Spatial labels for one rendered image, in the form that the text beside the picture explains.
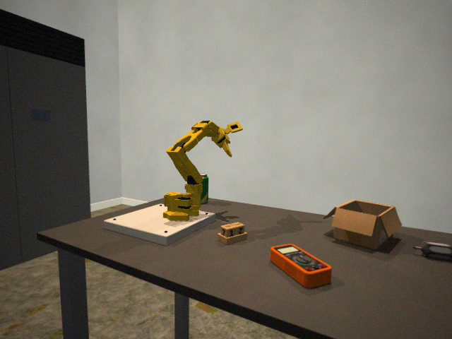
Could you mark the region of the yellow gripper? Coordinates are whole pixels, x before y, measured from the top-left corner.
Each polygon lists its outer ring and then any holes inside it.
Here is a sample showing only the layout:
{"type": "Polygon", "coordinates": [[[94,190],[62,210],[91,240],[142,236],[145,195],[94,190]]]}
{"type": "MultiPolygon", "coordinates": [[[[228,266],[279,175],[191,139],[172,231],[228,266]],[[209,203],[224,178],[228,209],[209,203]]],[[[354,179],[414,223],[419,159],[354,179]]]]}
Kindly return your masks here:
{"type": "Polygon", "coordinates": [[[214,143],[219,146],[220,148],[223,147],[224,151],[232,157],[231,151],[229,149],[228,143],[230,143],[229,137],[227,136],[228,133],[235,133],[238,131],[241,131],[243,128],[239,124],[239,122],[234,122],[227,125],[226,129],[222,129],[221,127],[218,130],[218,135],[211,138],[214,143]]]}

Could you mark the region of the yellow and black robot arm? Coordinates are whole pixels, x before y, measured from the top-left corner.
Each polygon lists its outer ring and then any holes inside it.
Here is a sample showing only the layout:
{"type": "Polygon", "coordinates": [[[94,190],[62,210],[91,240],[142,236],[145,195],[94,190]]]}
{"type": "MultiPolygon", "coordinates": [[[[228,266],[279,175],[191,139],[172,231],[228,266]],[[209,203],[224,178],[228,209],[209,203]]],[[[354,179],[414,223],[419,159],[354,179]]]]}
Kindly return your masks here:
{"type": "Polygon", "coordinates": [[[172,159],[180,175],[187,182],[185,189],[187,194],[173,192],[166,194],[167,211],[163,217],[168,220],[188,221],[189,216],[198,216],[201,207],[201,193],[203,193],[202,176],[188,159],[185,152],[189,152],[204,137],[218,135],[219,126],[212,121],[200,121],[191,127],[187,135],[181,137],[174,147],[167,149],[167,154],[172,159]],[[191,139],[191,141],[189,141],[191,139]],[[180,162],[181,161],[181,162],[180,162]],[[188,214],[188,215],[187,215],[188,214]]]}

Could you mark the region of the green drink can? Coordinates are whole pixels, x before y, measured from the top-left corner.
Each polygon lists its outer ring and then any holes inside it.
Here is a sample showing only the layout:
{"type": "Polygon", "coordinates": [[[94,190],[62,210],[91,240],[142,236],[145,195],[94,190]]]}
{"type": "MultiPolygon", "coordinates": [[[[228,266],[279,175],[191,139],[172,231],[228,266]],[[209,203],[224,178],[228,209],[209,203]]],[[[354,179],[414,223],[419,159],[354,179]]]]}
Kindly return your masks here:
{"type": "Polygon", "coordinates": [[[208,176],[204,173],[200,173],[200,175],[203,178],[202,185],[203,185],[203,193],[201,193],[201,203],[206,203],[208,201],[208,176]]]}

